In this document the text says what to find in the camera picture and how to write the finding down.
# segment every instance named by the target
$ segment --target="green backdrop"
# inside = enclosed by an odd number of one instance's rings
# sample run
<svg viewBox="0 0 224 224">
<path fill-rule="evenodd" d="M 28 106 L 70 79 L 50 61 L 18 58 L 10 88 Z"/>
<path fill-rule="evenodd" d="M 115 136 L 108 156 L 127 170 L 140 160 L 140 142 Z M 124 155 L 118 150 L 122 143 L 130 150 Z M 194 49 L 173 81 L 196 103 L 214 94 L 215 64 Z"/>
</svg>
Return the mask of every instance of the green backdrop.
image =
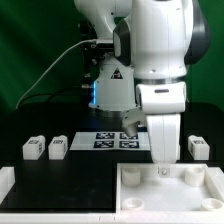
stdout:
<svg viewBox="0 0 224 224">
<path fill-rule="evenodd" d="M 224 0 L 200 0 L 200 4 L 212 44 L 189 70 L 188 98 L 224 110 Z M 79 20 L 73 0 L 0 0 L 0 120 L 64 50 L 80 41 Z M 81 80 L 82 57 L 73 51 L 32 94 L 52 93 Z"/>
</svg>

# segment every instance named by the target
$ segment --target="black tabletop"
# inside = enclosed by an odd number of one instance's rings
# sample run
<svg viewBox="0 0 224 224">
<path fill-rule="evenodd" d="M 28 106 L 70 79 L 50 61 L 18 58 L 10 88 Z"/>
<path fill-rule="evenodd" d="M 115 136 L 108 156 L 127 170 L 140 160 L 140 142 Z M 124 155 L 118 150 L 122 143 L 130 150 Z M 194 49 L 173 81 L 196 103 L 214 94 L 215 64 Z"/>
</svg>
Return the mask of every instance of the black tabletop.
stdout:
<svg viewBox="0 0 224 224">
<path fill-rule="evenodd" d="M 49 161 L 45 150 L 38 161 L 24 161 L 22 146 L 31 136 L 44 135 L 46 145 L 65 135 L 69 145 L 77 131 L 122 131 L 120 119 L 96 117 L 80 104 L 27 104 L 0 126 L 0 167 L 15 167 L 16 184 L 0 212 L 115 212 L 116 166 L 119 162 L 150 163 L 148 151 L 68 151 L 63 161 Z M 189 135 L 210 145 L 209 161 L 193 161 Z M 211 104 L 187 106 L 181 123 L 181 163 L 207 163 L 224 168 L 224 113 Z"/>
</svg>

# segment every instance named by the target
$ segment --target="small white block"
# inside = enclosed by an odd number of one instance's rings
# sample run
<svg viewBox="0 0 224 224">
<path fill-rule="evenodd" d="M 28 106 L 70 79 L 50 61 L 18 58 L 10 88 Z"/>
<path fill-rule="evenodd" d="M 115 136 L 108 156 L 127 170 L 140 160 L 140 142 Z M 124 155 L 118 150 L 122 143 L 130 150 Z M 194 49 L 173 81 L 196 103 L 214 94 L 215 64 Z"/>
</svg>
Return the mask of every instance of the small white block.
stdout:
<svg viewBox="0 0 224 224">
<path fill-rule="evenodd" d="M 190 136 L 188 138 L 188 150 L 194 160 L 209 160 L 210 147 L 202 137 Z"/>
<path fill-rule="evenodd" d="M 24 160 L 38 160 L 45 150 L 45 137 L 31 137 L 23 146 Z"/>
<path fill-rule="evenodd" d="M 0 170 L 0 204 L 15 183 L 14 167 L 3 167 Z"/>
<path fill-rule="evenodd" d="M 48 147 L 48 150 L 50 160 L 63 160 L 68 150 L 67 137 L 64 135 L 54 137 Z"/>
</svg>

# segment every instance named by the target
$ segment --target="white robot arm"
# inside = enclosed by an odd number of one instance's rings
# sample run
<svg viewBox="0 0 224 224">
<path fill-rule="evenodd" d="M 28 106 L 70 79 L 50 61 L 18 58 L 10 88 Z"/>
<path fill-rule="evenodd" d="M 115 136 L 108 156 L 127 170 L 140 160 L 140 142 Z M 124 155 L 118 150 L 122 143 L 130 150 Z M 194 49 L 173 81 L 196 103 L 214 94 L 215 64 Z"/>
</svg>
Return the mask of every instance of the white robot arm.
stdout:
<svg viewBox="0 0 224 224">
<path fill-rule="evenodd" d="M 139 108 L 125 113 L 123 128 L 136 135 L 146 121 L 152 159 L 166 167 L 179 151 L 187 66 L 207 51 L 210 36 L 198 0 L 75 0 L 98 38 L 113 38 L 115 58 L 134 68 Z M 117 26 L 114 17 L 126 16 Z"/>
</svg>

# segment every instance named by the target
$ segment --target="white plastic part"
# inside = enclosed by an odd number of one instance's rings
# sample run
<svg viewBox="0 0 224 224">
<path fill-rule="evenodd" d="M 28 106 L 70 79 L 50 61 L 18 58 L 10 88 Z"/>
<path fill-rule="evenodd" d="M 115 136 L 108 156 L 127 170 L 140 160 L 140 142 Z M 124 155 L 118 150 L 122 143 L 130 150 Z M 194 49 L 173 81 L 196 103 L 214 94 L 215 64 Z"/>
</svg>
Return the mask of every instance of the white plastic part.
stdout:
<svg viewBox="0 0 224 224">
<path fill-rule="evenodd" d="M 45 150 L 45 137 L 40 135 L 31 137 L 25 145 L 23 145 L 24 160 L 38 160 Z"/>
<path fill-rule="evenodd" d="M 68 139 L 61 135 L 54 137 L 48 147 L 50 160 L 63 160 L 68 150 Z"/>
<path fill-rule="evenodd" d="M 112 39 L 115 17 L 126 17 L 132 0 L 74 0 L 76 8 L 92 23 L 98 38 Z"/>
<path fill-rule="evenodd" d="M 203 168 L 188 168 L 185 171 L 185 183 L 192 187 L 200 187 L 204 184 L 205 170 Z"/>
<path fill-rule="evenodd" d="M 146 116 L 154 163 L 175 163 L 179 154 L 180 114 Z"/>
<path fill-rule="evenodd" d="M 114 33 L 114 54 L 115 57 L 120 57 L 121 56 L 121 40 L 120 37 Z"/>
<path fill-rule="evenodd" d="M 191 135 L 188 138 L 188 150 L 194 160 L 209 160 L 210 147 L 202 137 Z"/>
<path fill-rule="evenodd" d="M 141 171 L 136 168 L 122 169 L 122 183 L 129 187 L 136 187 L 141 183 Z"/>
<path fill-rule="evenodd" d="M 3 167 L 0 170 L 0 204 L 15 184 L 14 167 Z"/>
<path fill-rule="evenodd" d="M 94 82 L 93 100 L 89 106 L 101 111 L 123 112 L 135 108 L 134 70 L 105 54 L 100 75 Z"/>
<path fill-rule="evenodd" d="M 131 51 L 135 78 L 147 80 L 185 76 L 185 41 L 182 0 L 148 0 L 147 4 L 145 0 L 133 1 Z"/>
<path fill-rule="evenodd" d="M 185 111 L 186 84 L 140 84 L 136 87 L 136 97 L 145 114 L 181 113 Z"/>
<path fill-rule="evenodd" d="M 140 198 L 126 198 L 121 204 L 122 210 L 141 211 L 145 208 L 145 203 Z"/>
<path fill-rule="evenodd" d="M 224 203 L 215 198 L 207 198 L 202 201 L 201 210 L 209 211 L 209 212 L 223 212 L 224 213 Z"/>
<path fill-rule="evenodd" d="M 112 39 L 115 28 L 114 0 L 75 0 L 75 6 L 94 26 L 98 38 Z"/>
</svg>

